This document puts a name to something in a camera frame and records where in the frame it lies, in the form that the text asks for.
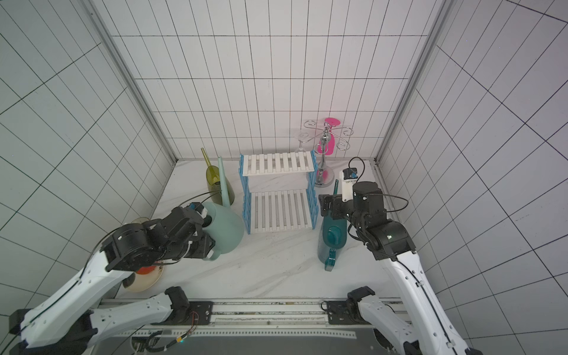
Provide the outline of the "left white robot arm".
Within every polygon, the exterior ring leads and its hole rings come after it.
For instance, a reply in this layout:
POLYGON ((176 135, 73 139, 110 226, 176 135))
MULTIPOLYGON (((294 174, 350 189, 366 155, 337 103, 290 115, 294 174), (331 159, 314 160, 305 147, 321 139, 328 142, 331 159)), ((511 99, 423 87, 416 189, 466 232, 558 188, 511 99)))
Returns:
POLYGON ((84 268, 48 300, 10 315, 9 331, 16 344, 4 350, 9 354, 82 354, 130 329, 197 321, 198 311, 179 286, 116 308, 94 306, 142 268, 184 258, 204 259, 215 245, 205 230, 211 222, 206 207, 192 203, 174 208, 165 218, 114 229, 84 268))

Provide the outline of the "olive green watering can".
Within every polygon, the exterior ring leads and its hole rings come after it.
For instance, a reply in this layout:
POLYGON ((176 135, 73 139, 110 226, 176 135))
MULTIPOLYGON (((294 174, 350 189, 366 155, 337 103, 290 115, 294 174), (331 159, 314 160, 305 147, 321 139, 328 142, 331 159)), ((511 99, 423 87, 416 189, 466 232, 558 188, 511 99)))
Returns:
POLYGON ((213 192, 218 192, 217 195, 213 195, 212 196, 212 201, 216 204, 223 204, 223 195, 220 192, 221 191, 221 177, 220 177, 220 170, 217 166, 212 165, 206 150, 202 147, 201 148, 201 152, 204 156, 206 165, 207 165, 207 169, 206 169, 206 181, 207 181, 207 187, 208 187, 208 191, 213 193, 213 192))

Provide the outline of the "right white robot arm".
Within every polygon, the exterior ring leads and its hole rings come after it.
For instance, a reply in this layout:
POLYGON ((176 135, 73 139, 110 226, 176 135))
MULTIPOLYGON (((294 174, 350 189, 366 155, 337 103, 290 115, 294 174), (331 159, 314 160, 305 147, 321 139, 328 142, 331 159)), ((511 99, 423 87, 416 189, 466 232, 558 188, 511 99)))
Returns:
POLYGON ((398 354, 478 354, 446 315, 433 291, 406 228, 388 218, 377 183, 356 182, 346 196, 320 195, 321 215, 347 220, 393 281, 411 319, 386 308, 369 287, 348 294, 351 315, 378 331, 383 348, 398 354))

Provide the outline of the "light green watering can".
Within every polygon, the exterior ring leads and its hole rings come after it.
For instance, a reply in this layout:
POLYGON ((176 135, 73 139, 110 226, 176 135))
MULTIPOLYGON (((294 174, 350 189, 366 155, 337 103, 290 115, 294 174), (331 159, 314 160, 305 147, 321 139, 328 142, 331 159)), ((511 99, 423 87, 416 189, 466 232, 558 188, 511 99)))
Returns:
POLYGON ((215 242, 205 258, 205 260, 210 261, 217 260, 222 254, 234 251, 241 243, 245 232, 242 218, 231 210, 229 186, 226 181, 223 158, 219 157, 217 163, 220 170, 222 204, 204 203, 207 216, 212 218, 211 223, 204 228, 204 231, 215 242))

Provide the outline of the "dark teal watering can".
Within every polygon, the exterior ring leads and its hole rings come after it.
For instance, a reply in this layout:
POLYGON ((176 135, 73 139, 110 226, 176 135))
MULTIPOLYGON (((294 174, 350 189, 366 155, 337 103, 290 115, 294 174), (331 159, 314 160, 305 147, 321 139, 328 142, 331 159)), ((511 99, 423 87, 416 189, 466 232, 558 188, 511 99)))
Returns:
MULTIPOLYGON (((337 194, 339 181, 335 180, 334 195, 337 194)), ((324 269, 331 272, 337 262, 341 249, 347 242, 347 220, 333 220, 322 217, 322 227, 318 243, 318 258, 324 264, 324 269)))

